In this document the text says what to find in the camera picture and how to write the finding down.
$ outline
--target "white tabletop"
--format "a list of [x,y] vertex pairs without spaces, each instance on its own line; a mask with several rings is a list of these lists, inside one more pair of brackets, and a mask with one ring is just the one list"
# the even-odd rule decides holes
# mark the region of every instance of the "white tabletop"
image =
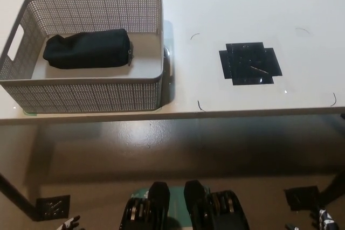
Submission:
[[[0,0],[1,47],[22,2]],[[345,112],[344,0],[163,0],[163,7],[171,77],[161,109],[32,116],[0,89],[0,123]],[[226,43],[257,41],[274,48],[282,76],[272,85],[233,86],[218,51]]]

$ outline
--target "black cloth bag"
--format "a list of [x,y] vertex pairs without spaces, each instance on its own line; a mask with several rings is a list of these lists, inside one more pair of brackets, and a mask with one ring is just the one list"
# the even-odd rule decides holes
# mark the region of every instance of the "black cloth bag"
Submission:
[[130,63],[130,41],[125,29],[53,36],[43,58],[61,69],[120,67]]

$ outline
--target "beige floor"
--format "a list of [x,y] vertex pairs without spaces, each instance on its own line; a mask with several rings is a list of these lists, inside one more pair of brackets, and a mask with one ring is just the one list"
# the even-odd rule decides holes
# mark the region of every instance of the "beige floor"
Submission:
[[[283,189],[323,189],[345,168],[345,121],[336,115],[133,121],[0,127],[1,173],[27,197],[71,195],[86,230],[118,229],[130,194],[154,180],[198,178],[238,195],[251,229],[312,229],[290,212]],[[345,229],[345,198],[328,207]],[[55,229],[31,222],[0,194],[0,229]]]

